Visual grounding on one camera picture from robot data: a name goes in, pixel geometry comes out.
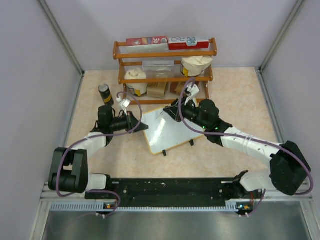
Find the yellow framed whiteboard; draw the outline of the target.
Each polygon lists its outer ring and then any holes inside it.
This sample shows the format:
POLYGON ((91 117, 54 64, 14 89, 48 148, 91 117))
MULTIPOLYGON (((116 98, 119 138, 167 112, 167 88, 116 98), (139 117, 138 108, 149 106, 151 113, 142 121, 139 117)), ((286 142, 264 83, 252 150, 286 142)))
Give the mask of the yellow framed whiteboard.
POLYGON ((187 128, 183 122, 174 121, 167 113, 158 117, 162 107, 143 114, 142 122, 149 126, 144 136, 152 155, 162 154, 179 145, 195 140, 203 135, 187 128))

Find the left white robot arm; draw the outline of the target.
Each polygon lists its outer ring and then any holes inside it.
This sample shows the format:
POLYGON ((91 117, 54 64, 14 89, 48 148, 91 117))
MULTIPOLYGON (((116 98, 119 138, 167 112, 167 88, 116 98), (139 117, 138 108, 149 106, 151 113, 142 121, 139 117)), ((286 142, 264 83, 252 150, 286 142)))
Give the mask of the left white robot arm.
POLYGON ((90 173, 89 158, 110 144, 115 136, 136 133, 149 129, 149 126, 137 119, 132 111, 121 111, 114 116, 115 110, 109 105, 98 108, 98 120, 94 128, 83 139, 70 147, 58 147, 54 150, 48 177, 48 187, 52 191, 84 193, 96 191, 102 198, 109 198, 114 191, 110 176, 90 173))

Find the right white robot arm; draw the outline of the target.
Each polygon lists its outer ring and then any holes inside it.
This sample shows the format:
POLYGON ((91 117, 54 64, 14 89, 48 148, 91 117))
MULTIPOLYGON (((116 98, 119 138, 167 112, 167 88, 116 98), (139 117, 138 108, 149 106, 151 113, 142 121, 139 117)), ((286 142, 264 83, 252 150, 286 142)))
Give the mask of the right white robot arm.
POLYGON ((212 100, 205 99, 195 105, 176 99, 163 111, 178 123, 188 120, 201 127, 201 133, 211 143, 240 151, 268 167, 256 172, 246 170, 235 178, 238 182, 233 185, 233 192, 239 198, 245 198, 255 190, 299 195, 302 183, 311 176, 311 168, 296 143, 268 142, 240 131, 220 118, 220 111, 212 100))

